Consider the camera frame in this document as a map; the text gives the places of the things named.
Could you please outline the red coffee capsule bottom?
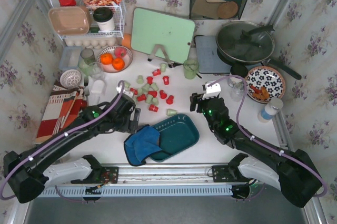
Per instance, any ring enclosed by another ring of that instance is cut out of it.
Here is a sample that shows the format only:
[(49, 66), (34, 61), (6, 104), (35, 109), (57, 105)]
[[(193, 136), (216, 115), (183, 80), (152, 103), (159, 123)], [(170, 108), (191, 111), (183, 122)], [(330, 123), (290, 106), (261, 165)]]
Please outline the red coffee capsule bottom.
[(158, 107), (153, 104), (151, 104), (148, 109), (149, 111), (158, 112)]

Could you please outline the blue cloth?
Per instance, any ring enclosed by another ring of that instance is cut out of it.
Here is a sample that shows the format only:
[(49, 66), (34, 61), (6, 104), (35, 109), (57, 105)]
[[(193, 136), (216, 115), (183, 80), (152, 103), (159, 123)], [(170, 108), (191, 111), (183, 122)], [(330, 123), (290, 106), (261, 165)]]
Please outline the blue cloth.
[(162, 152), (159, 147), (160, 133), (155, 128), (145, 126), (124, 141), (124, 151), (131, 166), (138, 167), (146, 163), (152, 154)]

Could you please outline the teal plastic storage basket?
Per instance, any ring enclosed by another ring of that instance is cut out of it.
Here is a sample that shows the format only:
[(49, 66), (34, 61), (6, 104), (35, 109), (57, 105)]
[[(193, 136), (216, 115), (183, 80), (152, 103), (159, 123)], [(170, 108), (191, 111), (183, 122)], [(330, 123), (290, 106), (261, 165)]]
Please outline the teal plastic storage basket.
[(191, 118), (186, 114), (176, 114), (152, 126), (159, 133), (160, 152), (150, 158), (155, 162), (163, 162), (194, 146), (200, 134)]

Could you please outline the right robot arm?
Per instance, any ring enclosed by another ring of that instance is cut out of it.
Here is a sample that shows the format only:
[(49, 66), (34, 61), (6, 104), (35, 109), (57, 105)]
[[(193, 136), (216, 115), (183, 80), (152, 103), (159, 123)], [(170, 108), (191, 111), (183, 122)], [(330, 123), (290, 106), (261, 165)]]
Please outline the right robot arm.
[(229, 117), (229, 109), (219, 95), (192, 93), (190, 110), (203, 114), (221, 144), (241, 152), (239, 160), (231, 161), (234, 177), (264, 182), (300, 208), (311, 198), (326, 194), (327, 185), (305, 151), (284, 150), (251, 134)]

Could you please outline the green coffee capsule lower centre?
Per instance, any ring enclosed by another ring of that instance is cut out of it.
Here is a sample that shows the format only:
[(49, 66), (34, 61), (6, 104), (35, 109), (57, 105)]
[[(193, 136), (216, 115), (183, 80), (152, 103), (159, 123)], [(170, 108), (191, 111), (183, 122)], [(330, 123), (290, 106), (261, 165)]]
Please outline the green coffee capsule lower centre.
[(147, 97), (146, 97), (146, 101), (145, 102), (147, 104), (151, 104), (152, 100), (153, 100), (153, 96), (151, 94), (148, 94)]

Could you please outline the green coffee capsule far left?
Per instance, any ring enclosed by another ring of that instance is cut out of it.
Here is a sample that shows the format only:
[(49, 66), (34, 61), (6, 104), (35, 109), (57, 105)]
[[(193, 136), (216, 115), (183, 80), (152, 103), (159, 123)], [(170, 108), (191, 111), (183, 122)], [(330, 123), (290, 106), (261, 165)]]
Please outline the green coffee capsule far left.
[(127, 81), (124, 81), (124, 88), (125, 89), (128, 89), (128, 88), (130, 88), (130, 83), (129, 82), (127, 82)]

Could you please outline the red coffee capsule far right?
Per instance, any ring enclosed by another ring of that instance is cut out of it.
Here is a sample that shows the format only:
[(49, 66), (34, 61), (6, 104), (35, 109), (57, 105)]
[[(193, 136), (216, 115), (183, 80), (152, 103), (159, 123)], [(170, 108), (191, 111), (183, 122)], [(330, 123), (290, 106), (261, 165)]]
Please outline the red coffee capsule far right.
[(173, 95), (169, 95), (168, 98), (166, 99), (166, 103), (168, 105), (172, 105), (174, 101), (174, 96)]

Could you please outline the red coffee capsule top right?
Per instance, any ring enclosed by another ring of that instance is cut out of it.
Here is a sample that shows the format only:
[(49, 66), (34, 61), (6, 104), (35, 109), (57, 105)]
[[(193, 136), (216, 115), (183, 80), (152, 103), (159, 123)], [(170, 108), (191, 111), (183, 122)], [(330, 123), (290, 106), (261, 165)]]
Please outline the red coffee capsule top right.
[(163, 76), (163, 83), (164, 83), (164, 85), (169, 85), (170, 84), (170, 78), (168, 76)]

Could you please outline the green coffee capsule near stand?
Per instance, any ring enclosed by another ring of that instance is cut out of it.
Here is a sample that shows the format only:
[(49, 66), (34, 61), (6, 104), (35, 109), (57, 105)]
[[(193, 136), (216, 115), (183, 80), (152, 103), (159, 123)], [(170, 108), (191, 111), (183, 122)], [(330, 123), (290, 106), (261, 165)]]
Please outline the green coffee capsule near stand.
[(166, 68), (167, 68), (167, 64), (165, 64), (165, 63), (160, 64), (160, 70), (161, 70), (162, 73), (164, 73), (166, 71)]

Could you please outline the small clear wine glass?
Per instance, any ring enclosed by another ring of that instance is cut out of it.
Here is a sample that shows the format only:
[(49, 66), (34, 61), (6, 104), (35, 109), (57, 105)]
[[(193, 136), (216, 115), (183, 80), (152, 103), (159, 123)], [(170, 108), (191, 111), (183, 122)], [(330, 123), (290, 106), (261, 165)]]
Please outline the small clear wine glass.
[(235, 102), (240, 102), (246, 96), (243, 80), (230, 76), (227, 84), (231, 87), (230, 96)]

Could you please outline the green glass cup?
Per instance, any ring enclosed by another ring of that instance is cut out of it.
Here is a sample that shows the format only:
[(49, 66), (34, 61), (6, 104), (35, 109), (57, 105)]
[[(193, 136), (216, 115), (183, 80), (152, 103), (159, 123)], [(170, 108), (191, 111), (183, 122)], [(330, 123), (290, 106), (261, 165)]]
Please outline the green glass cup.
[(199, 71), (199, 63), (197, 59), (187, 59), (183, 63), (184, 67), (184, 76), (186, 79), (193, 79), (196, 77), (198, 71)]

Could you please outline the orange mandarin right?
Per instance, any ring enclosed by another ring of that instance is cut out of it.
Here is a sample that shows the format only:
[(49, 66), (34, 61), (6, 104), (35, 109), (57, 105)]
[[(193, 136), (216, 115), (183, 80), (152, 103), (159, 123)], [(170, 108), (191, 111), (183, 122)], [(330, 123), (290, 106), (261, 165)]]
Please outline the orange mandarin right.
[(113, 59), (112, 66), (116, 71), (121, 71), (125, 67), (125, 61), (122, 58)]

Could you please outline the fried food on plate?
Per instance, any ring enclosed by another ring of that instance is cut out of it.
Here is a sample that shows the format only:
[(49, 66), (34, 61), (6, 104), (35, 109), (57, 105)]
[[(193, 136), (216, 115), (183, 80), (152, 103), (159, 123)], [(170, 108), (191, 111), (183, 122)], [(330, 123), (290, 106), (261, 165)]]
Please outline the fried food on plate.
[(250, 88), (253, 90), (252, 96), (258, 100), (268, 100), (270, 98), (270, 95), (265, 87), (261, 87), (261, 89), (258, 89), (257, 87), (250, 85)]

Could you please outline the metal fork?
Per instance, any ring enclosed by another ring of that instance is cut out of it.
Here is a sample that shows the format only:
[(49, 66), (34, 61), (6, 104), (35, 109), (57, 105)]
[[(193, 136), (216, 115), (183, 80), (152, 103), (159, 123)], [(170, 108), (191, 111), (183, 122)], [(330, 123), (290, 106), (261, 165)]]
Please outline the metal fork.
[(89, 84), (89, 78), (88, 76), (84, 76), (84, 97), (86, 101), (85, 108), (88, 107), (88, 96), (90, 95), (90, 91), (88, 89), (88, 84)]

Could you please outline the pink peach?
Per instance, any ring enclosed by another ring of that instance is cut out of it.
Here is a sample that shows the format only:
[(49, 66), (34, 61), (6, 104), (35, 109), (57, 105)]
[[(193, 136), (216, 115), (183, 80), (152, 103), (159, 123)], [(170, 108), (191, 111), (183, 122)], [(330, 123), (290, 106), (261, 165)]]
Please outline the pink peach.
[(127, 49), (122, 46), (116, 47), (114, 49), (114, 55), (116, 58), (123, 58), (124, 56), (127, 55)]

